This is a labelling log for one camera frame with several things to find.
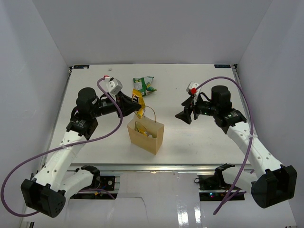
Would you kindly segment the yellow m&m's bag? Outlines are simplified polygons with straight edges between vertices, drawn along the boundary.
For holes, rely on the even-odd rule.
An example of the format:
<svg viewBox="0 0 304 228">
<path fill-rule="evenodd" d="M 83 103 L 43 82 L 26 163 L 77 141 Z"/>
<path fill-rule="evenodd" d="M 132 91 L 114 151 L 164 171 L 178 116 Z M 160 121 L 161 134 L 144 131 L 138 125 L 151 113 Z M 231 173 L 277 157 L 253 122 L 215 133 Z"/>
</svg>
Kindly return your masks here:
<svg viewBox="0 0 304 228">
<path fill-rule="evenodd" d="M 140 91 L 133 89 L 132 102 L 141 106 L 138 111 L 135 111 L 136 116 L 141 119 L 145 112 L 145 102 Z"/>
</svg>

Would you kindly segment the brown paper bag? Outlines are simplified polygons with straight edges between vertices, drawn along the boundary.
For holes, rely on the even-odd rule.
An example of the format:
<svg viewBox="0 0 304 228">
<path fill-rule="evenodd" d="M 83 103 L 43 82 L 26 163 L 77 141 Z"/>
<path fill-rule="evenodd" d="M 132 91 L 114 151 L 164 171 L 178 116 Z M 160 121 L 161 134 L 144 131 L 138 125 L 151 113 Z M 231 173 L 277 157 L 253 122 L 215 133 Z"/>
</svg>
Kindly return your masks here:
<svg viewBox="0 0 304 228">
<path fill-rule="evenodd" d="M 146 117 L 145 114 L 141 119 L 134 115 L 133 119 L 127 124 L 127 130 L 132 144 L 156 155 L 163 142 L 164 124 L 157 121 L 156 113 L 151 107 L 146 106 L 146 108 L 153 111 L 153 119 Z M 136 127 L 145 128 L 150 134 L 155 134 L 157 138 L 140 134 L 136 131 Z"/>
</svg>

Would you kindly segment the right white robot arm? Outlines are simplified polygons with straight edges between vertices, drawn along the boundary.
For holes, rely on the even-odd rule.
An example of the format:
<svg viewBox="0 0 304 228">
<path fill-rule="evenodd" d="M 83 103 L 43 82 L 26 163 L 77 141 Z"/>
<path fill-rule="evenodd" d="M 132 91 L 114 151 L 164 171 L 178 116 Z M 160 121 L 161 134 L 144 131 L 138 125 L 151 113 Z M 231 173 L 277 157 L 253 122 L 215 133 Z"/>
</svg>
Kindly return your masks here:
<svg viewBox="0 0 304 228">
<path fill-rule="evenodd" d="M 205 94 L 198 84 L 191 82 L 186 91 L 190 97 L 181 105 L 183 111 L 176 118 L 187 124 L 199 115 L 212 116 L 216 125 L 239 147 L 254 169 L 254 174 L 242 173 L 235 180 L 239 170 L 232 164 L 224 164 L 215 169 L 215 185 L 226 189 L 231 184 L 249 192 L 257 205 L 268 208 L 292 199 L 295 193 L 297 172 L 291 165 L 284 166 L 250 133 L 250 125 L 245 116 L 232 107 L 231 93 L 224 85 L 211 89 L 211 98 L 203 100 Z"/>
</svg>

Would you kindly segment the yellow snack bar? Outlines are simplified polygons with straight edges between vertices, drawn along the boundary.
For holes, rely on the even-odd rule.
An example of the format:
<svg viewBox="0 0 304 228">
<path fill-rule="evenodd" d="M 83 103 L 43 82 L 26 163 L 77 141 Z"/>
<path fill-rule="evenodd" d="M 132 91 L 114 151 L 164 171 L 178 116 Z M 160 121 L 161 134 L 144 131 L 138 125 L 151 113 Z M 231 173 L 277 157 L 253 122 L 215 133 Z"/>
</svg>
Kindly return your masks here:
<svg viewBox="0 0 304 228">
<path fill-rule="evenodd" d="M 146 137 L 150 135 L 150 133 L 145 128 L 136 127 L 136 131 L 142 135 L 145 135 Z"/>
</svg>

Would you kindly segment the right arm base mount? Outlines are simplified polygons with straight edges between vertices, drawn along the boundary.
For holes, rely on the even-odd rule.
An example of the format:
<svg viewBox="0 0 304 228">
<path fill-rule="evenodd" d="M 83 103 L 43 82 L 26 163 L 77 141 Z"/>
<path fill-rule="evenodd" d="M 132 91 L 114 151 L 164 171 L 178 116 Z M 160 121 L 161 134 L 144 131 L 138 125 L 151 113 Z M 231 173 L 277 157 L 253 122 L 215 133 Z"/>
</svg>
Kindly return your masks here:
<svg viewBox="0 0 304 228">
<path fill-rule="evenodd" d="M 221 187 L 215 175 L 198 175 L 194 183 L 199 187 L 200 202 L 221 202 L 230 188 L 227 184 Z"/>
</svg>

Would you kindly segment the green chips bag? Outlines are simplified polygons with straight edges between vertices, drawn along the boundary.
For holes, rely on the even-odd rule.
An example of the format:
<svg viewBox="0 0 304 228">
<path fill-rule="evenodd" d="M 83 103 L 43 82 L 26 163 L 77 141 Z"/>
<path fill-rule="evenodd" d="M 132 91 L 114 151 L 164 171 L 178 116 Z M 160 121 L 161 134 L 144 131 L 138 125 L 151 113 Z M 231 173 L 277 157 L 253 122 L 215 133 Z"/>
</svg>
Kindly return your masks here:
<svg viewBox="0 0 304 228">
<path fill-rule="evenodd" d="M 134 89 L 140 92 L 142 96 L 146 96 L 150 93 L 156 92 L 157 89 L 155 89 L 151 83 L 153 82 L 154 77 L 153 76 L 145 76 L 140 78 L 133 78 L 133 86 Z"/>
</svg>

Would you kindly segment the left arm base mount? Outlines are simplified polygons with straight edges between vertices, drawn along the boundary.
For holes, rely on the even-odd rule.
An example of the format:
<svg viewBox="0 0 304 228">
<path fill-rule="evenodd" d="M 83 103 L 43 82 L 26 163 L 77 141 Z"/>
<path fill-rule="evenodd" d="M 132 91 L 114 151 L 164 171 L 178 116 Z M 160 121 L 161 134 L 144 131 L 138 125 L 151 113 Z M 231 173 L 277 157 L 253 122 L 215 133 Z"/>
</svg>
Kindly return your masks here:
<svg viewBox="0 0 304 228">
<path fill-rule="evenodd" d="M 95 197 L 107 197 L 114 200 L 117 195 L 114 193 L 115 190 L 115 176 L 100 176 L 96 178 L 99 181 L 99 185 L 93 188 L 85 188 L 81 190 L 81 193 L 92 193 Z"/>
</svg>

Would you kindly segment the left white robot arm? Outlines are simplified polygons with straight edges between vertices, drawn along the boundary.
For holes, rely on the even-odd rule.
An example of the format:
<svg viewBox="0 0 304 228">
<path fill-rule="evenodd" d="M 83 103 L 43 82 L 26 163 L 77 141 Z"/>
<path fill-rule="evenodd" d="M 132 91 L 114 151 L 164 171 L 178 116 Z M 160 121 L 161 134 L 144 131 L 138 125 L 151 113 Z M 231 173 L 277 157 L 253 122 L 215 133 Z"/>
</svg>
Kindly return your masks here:
<svg viewBox="0 0 304 228">
<path fill-rule="evenodd" d="M 96 167 L 85 165 L 64 180 L 67 169 L 85 143 L 92 142 L 91 136 L 98 126 L 98 117 L 117 113 L 119 118 L 123 118 L 141 107 L 134 96 L 128 97 L 120 89 L 110 89 L 101 97 L 96 95 L 93 88 L 81 89 L 61 145 L 32 179 L 25 179 L 21 184 L 26 206 L 55 218 L 71 196 L 83 188 L 98 188 L 100 171 Z"/>
</svg>

